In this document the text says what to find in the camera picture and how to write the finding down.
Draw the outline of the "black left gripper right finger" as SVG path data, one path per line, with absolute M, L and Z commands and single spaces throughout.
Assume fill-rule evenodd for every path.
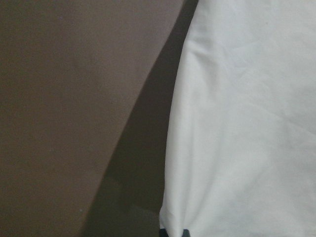
M 187 229 L 184 229 L 182 233 L 182 237 L 191 237 L 190 231 Z

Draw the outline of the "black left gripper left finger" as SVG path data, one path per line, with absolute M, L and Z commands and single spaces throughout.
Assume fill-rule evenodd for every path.
M 160 229 L 159 230 L 159 237 L 169 237 L 166 229 Z

